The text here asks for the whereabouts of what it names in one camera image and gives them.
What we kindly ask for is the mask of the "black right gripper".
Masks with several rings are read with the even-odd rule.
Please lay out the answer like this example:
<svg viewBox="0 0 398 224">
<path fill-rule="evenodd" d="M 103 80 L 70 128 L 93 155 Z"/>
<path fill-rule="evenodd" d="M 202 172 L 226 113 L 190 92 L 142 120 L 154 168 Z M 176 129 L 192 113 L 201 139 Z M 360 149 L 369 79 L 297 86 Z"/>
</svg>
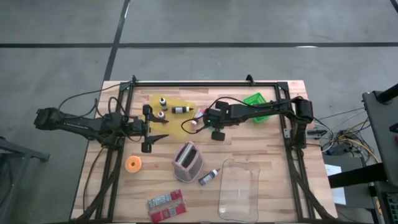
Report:
<svg viewBox="0 0 398 224">
<path fill-rule="evenodd" d="M 203 123 L 206 127 L 224 128 L 232 126 L 233 122 L 230 116 L 230 105 L 225 101 L 216 101 L 215 108 L 207 108 L 203 114 Z M 224 141 L 225 133 L 220 131 L 213 131 L 211 133 L 212 140 Z"/>
</svg>

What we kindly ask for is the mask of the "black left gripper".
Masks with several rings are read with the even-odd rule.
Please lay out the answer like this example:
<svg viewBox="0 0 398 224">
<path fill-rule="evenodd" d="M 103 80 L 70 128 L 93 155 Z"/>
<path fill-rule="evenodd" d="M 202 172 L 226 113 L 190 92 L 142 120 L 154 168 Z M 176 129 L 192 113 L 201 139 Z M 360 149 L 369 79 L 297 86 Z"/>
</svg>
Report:
<svg viewBox="0 0 398 224">
<path fill-rule="evenodd" d="M 152 145 L 162 139 L 166 138 L 168 134 L 161 134 L 156 136 L 147 136 L 147 124 L 150 122 L 154 123 L 168 123 L 166 119 L 156 117 L 152 112 L 152 107 L 150 105 L 143 105 L 142 114 L 144 115 L 144 120 L 137 119 L 133 122 L 126 123 L 126 137 L 134 137 L 139 136 L 140 138 L 144 138 L 144 141 L 141 143 L 141 152 L 143 153 L 151 153 Z"/>
</svg>

